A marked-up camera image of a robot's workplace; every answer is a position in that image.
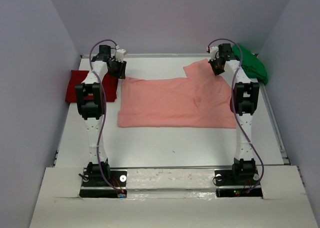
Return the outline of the pink t-shirt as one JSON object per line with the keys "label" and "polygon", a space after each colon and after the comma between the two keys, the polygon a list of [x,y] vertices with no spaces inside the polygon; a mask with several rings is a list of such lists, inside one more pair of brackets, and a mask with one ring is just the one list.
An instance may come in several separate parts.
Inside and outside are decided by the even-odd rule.
{"label": "pink t-shirt", "polygon": [[183,70],[185,77],[172,79],[127,77],[121,84],[118,126],[234,129],[225,79],[214,75],[207,59]]}

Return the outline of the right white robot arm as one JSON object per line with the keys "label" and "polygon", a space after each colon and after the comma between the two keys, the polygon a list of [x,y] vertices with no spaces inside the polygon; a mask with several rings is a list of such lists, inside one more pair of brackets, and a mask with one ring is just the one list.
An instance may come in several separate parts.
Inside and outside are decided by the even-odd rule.
{"label": "right white robot arm", "polygon": [[248,78],[239,57],[229,43],[208,47],[209,64],[216,76],[227,72],[232,77],[230,110],[236,121],[236,149],[230,170],[215,172],[213,182],[219,186],[240,186],[257,173],[252,149],[252,120],[258,106],[260,85]]}

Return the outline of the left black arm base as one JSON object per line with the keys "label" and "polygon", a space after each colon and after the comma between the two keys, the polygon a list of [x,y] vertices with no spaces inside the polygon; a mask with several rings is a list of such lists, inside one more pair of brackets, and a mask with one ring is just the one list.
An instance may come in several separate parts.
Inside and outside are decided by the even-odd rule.
{"label": "left black arm base", "polygon": [[127,197],[127,170],[112,169],[108,185],[99,173],[97,177],[90,178],[87,172],[81,175],[85,178],[81,182],[79,196],[81,198],[108,198],[124,199]]}

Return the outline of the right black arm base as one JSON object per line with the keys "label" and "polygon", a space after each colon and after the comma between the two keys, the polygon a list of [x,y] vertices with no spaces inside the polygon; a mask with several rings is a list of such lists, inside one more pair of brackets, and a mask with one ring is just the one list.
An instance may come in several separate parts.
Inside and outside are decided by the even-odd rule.
{"label": "right black arm base", "polygon": [[254,178],[235,178],[232,170],[215,170],[212,183],[217,198],[263,197],[260,185]]}

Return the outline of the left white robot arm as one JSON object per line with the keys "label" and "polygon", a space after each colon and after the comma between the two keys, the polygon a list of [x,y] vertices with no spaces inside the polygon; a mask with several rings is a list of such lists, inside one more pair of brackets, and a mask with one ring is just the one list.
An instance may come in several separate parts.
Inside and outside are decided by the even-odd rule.
{"label": "left white robot arm", "polygon": [[127,51],[118,44],[114,47],[97,43],[98,53],[89,53],[89,72],[85,79],[75,86],[78,113],[82,116],[88,136],[89,159],[86,170],[80,175],[84,182],[94,186],[114,188],[110,183],[111,170],[104,149],[103,128],[107,116],[107,95],[103,79],[109,73],[112,77],[124,79]]}

